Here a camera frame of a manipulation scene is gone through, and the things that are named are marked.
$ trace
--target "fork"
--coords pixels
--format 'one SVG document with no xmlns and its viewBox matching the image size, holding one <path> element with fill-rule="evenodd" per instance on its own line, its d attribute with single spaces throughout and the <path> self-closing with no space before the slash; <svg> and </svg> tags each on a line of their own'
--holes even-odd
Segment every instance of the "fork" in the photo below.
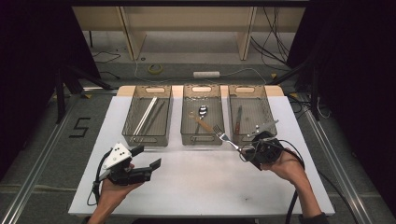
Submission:
<svg viewBox="0 0 396 224">
<path fill-rule="evenodd" d="M 213 131 L 215 132 L 215 134 L 218 136 L 218 138 L 223 141 L 223 142 L 228 142 L 231 144 L 231 146 L 233 146 L 237 151 L 241 151 L 241 148 L 239 146 L 237 146 L 236 144 L 234 144 L 230 138 L 227 136 L 227 134 L 225 134 L 221 128 L 219 128 L 218 125 L 215 125 L 213 127 Z"/>
</svg>

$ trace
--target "white table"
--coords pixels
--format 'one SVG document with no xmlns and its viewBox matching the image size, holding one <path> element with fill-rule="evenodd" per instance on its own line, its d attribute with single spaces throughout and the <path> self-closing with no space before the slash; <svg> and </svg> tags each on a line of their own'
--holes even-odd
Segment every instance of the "white table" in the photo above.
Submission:
<svg viewBox="0 0 396 224">
<path fill-rule="evenodd" d="M 132 97 L 113 97 L 90 160 L 78 186 L 69 214 L 90 215 L 95 206 L 87 205 L 99 161 L 118 142 L 127 146 L 121 131 Z M 320 208 L 334 214 L 332 204 L 318 176 L 290 103 L 285 96 L 269 97 L 278 139 L 300 151 Z M 229 127 L 228 98 L 222 97 L 225 130 Z M 174 96 L 168 147 L 146 147 L 134 157 L 135 167 L 146 167 L 162 158 L 162 166 L 151 180 L 132 191 L 113 215 L 130 217 L 265 217 L 285 215 L 294 187 L 272 172 L 260 172 L 242 162 L 227 143 L 222 146 L 183 146 L 181 143 L 182 98 Z M 299 202 L 293 214 L 301 214 Z"/>
</svg>

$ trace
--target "power strip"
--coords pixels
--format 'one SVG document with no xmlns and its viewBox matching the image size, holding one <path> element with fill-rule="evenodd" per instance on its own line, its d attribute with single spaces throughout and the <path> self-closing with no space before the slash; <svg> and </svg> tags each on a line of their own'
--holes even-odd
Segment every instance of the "power strip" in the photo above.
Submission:
<svg viewBox="0 0 396 224">
<path fill-rule="evenodd" d="M 194 78 L 220 77 L 220 72 L 194 72 Z"/>
</svg>

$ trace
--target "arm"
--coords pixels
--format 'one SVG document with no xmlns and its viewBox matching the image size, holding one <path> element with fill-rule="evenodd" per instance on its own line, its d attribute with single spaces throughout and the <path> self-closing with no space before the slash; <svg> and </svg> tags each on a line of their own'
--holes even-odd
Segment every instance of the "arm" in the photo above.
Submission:
<svg viewBox="0 0 396 224">
<path fill-rule="evenodd" d="M 294 185 L 299 195 L 304 218 L 316 217 L 322 214 L 305 170 L 296 158 L 283 151 L 276 162 L 262 164 L 261 168 L 273 171 L 279 177 L 289 180 Z"/>
<path fill-rule="evenodd" d="M 111 183 L 111 181 L 108 179 L 103 180 L 99 203 L 88 223 L 105 223 L 106 219 L 110 216 L 114 209 L 120 205 L 120 203 L 125 199 L 126 195 L 142 184 L 143 183 L 132 184 L 128 186 L 118 186 Z"/>
</svg>

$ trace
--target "hand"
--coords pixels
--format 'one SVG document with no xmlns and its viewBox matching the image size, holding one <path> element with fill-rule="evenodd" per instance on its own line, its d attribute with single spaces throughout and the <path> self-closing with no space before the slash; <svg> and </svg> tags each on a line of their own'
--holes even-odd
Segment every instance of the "hand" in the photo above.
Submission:
<svg viewBox="0 0 396 224">
<path fill-rule="evenodd" d="M 110 216 L 114 209 L 120 205 L 128 193 L 142 184 L 143 183 L 137 183 L 128 186 L 119 186 L 111 183 L 109 179 L 104 179 L 98 206 L 93 212 L 88 223 L 105 223 L 108 216 Z"/>
<path fill-rule="evenodd" d="M 279 159 L 274 163 L 261 164 L 261 169 L 274 172 L 282 179 L 289 180 L 292 185 L 296 185 L 301 180 L 306 180 L 308 178 L 300 162 L 294 156 L 285 151 L 282 151 Z"/>
</svg>

